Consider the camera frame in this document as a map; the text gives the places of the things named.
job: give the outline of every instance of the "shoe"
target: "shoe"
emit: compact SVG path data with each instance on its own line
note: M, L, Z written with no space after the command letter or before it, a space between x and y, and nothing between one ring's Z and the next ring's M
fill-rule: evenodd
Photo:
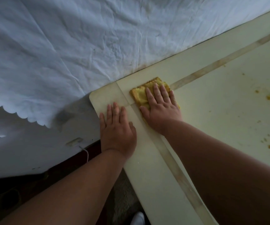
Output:
M130 225L145 225L144 214L142 212L137 212Z

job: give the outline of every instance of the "hand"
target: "hand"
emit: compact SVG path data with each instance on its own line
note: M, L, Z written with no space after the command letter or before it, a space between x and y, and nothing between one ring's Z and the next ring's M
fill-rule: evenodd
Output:
M165 129L167 125L170 124L171 120L183 121L183 119L178 104L175 101L173 91L170 91L169 98L163 85L160 86L160 90L158 85L154 84L154 97L151 91L146 88L146 96L148 97L151 111L144 106L141 106L140 110L150 127L164 135Z
M122 106L121 112L116 102L113 108L107 107L107 121L103 113L99 114L100 143L102 152L105 150L119 151L127 160L133 155L137 145L136 129L128 121L126 108Z

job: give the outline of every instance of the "person's right hand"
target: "person's right hand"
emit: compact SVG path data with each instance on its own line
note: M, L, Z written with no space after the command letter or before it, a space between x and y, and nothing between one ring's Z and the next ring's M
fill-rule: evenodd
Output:
M172 120L183 121L183 119L178 104L175 101L173 91L170 91L169 98L163 85L160 86L160 90L158 85L154 84L154 97L151 91L146 88L146 96L151 110L149 111L144 106L141 106L140 110L150 127L164 135L167 125L169 125Z

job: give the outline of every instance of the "folded yellow cloth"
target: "folded yellow cloth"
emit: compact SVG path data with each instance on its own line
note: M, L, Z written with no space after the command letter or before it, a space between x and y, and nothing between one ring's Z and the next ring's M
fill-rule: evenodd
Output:
M169 88L168 84L163 82L159 77L156 77L156 78L146 82L145 84L130 90L130 94L134 98L137 106L145 106L149 110L151 109L150 105L148 104L148 98L146 97L145 90L146 90L146 88L149 88L149 90L152 92L152 95L155 96L154 88L153 88L153 85L155 83L157 83L158 87L160 87L160 85L164 85L166 91L170 95L170 93L169 93L170 88Z

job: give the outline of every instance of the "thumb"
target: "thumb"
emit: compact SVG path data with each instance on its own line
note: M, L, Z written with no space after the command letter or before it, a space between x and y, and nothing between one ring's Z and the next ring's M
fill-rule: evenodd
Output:
M150 111L145 106L141 106L139 109L141 110L145 120L148 121L150 119Z
M137 137L136 128L133 126L133 122L129 122L130 129L135 137Z

